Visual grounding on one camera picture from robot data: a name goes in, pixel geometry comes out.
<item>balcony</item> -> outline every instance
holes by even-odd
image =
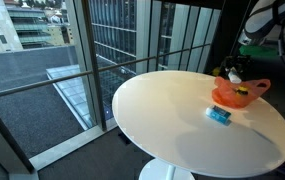
[[[41,10],[28,10],[28,9],[8,9],[10,17],[45,17],[44,12]]]
[[[45,30],[48,28],[47,24],[14,24],[14,28],[17,31],[25,31],[25,30]]]
[[[30,35],[30,36],[19,36],[21,43],[34,43],[34,42],[46,42],[51,40],[49,35]]]

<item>blue object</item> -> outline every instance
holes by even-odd
[[[214,119],[224,125],[229,125],[229,117],[231,116],[231,113],[218,107],[215,105],[212,105],[208,108],[206,108],[205,111],[206,115],[209,116],[211,119]]]

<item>white round table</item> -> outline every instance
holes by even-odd
[[[146,73],[119,87],[112,102],[119,128],[155,157],[140,179],[252,177],[285,161],[283,117],[261,98],[243,109],[218,105],[215,87],[214,77],[186,71]],[[213,104],[232,113],[228,126],[206,116]]]

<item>metal railing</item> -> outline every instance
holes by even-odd
[[[127,66],[127,65],[136,64],[136,63],[139,63],[139,62],[148,61],[148,60],[151,60],[151,59],[155,59],[158,62],[158,58],[159,57],[168,56],[168,55],[172,55],[172,54],[180,53],[180,52],[184,52],[184,51],[190,51],[191,52],[193,49],[201,48],[201,47],[205,47],[205,46],[209,46],[209,45],[211,45],[211,44],[203,44],[203,45],[200,45],[200,46],[194,46],[192,48],[187,48],[187,49],[182,49],[182,50],[178,50],[178,51],[173,51],[173,52],[161,54],[159,56],[151,56],[151,57],[147,57],[147,58],[143,58],[143,59],[138,59],[138,60],[134,60],[134,61],[120,63],[120,64],[113,65],[113,66],[102,67],[102,68],[99,68],[98,71],[99,72],[103,72],[103,71],[107,71],[107,70],[110,70],[110,69],[118,68],[118,67],[121,67],[121,66]],[[25,90],[29,90],[29,89],[33,89],[33,88],[42,87],[42,86],[53,84],[53,83],[57,83],[57,82],[60,82],[60,81],[65,81],[65,80],[76,78],[76,77],[90,75],[92,73],[93,73],[93,71],[83,71],[83,72],[80,72],[80,73],[77,73],[77,74],[73,74],[73,75],[70,75],[70,76],[65,76],[65,77],[61,77],[61,78],[51,79],[51,80],[47,80],[47,81],[42,81],[42,82],[38,82],[38,83],[32,83],[32,84],[28,84],[28,85],[25,85],[25,86],[20,86],[20,87],[16,87],[16,88],[3,90],[3,91],[0,91],[0,97],[6,96],[6,95],[9,95],[9,94],[13,94],[13,93],[17,93],[17,92],[21,92],[21,91],[25,91]]]

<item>glass balcony railing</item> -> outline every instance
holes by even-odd
[[[24,10],[24,11],[12,11],[12,10],[9,10],[9,15],[10,17],[45,17],[44,16],[44,12],[43,11],[27,11],[27,10]]]
[[[48,28],[46,24],[14,24],[17,31],[21,30],[44,30]]]
[[[19,37],[21,43],[31,43],[31,42],[43,42],[43,41],[49,41],[51,40],[51,36],[40,36],[40,35],[33,35],[33,36],[27,36],[27,37]]]

